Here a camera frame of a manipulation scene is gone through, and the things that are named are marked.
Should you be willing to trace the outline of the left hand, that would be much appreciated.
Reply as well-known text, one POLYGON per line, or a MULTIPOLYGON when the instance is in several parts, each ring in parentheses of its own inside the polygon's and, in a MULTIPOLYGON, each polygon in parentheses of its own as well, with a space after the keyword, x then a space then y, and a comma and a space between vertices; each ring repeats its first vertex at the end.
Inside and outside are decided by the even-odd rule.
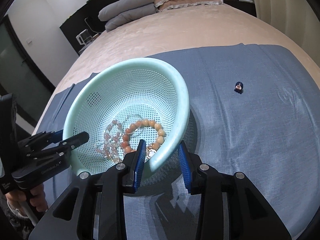
MULTIPOLYGON (((46 201, 46 194, 44 192, 44 185, 40 184, 30 191, 32 197, 30 204, 37 209, 38 212, 45 212, 48 209, 48 203, 46 201)), ((8 206, 22 215, 26 216, 21 204, 27 201, 26 195, 22 191, 11 191, 5 194, 8 206)))

